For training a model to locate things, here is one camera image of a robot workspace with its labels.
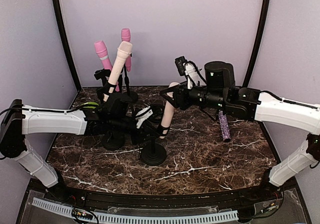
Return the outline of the black tripod mic stand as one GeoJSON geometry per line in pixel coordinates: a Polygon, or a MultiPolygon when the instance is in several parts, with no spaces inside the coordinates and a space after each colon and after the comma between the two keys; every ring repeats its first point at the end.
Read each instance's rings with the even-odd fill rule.
{"type": "Polygon", "coordinates": [[[139,133],[131,135],[133,145],[146,143],[140,150],[140,159],[149,166],[157,166],[163,163],[167,157],[165,148],[156,142],[160,137],[156,124],[160,124],[164,113],[164,106],[161,104],[151,104],[144,109],[135,110],[135,120],[142,121],[138,128],[139,133]]]}

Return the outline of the beige microphone round head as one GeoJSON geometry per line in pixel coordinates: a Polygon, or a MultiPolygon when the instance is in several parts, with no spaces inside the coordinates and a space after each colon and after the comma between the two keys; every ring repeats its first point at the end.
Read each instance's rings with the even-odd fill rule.
{"type": "Polygon", "coordinates": [[[163,117],[161,120],[161,124],[158,126],[159,128],[159,138],[160,139],[164,139],[170,129],[170,125],[173,119],[173,115],[175,112],[175,108],[171,105],[170,102],[166,102],[165,107],[164,107],[164,113],[163,113],[163,117]]]}

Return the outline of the purple rhinestone microphone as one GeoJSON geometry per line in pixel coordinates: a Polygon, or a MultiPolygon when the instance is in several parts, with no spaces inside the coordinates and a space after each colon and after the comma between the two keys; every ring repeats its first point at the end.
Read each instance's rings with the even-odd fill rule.
{"type": "Polygon", "coordinates": [[[231,140],[227,116],[222,111],[219,111],[218,119],[219,119],[219,123],[220,123],[222,139],[224,142],[227,143],[231,140]]]}

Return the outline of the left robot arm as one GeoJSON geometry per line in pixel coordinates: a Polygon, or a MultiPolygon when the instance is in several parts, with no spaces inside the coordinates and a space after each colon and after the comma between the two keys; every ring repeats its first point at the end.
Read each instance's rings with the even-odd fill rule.
{"type": "Polygon", "coordinates": [[[23,105],[15,99],[2,114],[0,124],[0,153],[4,158],[17,161],[32,176],[51,188],[51,194],[60,202],[67,202],[70,190],[51,167],[30,145],[27,135],[36,133],[66,133],[79,136],[97,136],[108,132],[130,134],[139,141],[150,134],[143,127],[154,114],[151,106],[138,112],[132,108],[131,99],[116,94],[110,103],[85,102],[73,109],[47,109],[23,105]]]}

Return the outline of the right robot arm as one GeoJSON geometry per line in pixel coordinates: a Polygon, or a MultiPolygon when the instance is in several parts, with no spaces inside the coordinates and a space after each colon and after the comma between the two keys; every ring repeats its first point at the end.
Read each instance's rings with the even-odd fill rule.
{"type": "Polygon", "coordinates": [[[232,117],[259,122],[283,124],[308,132],[306,140],[284,161],[267,170],[255,197],[266,201],[275,188],[306,167],[316,167],[320,162],[320,106],[278,97],[270,91],[235,85],[234,68],[230,63],[211,61],[204,65],[202,76],[196,64],[183,56],[175,59],[183,83],[173,82],[160,92],[167,101],[161,123],[160,138],[170,128],[176,109],[186,110],[192,105],[201,110],[213,108],[232,117]]]}

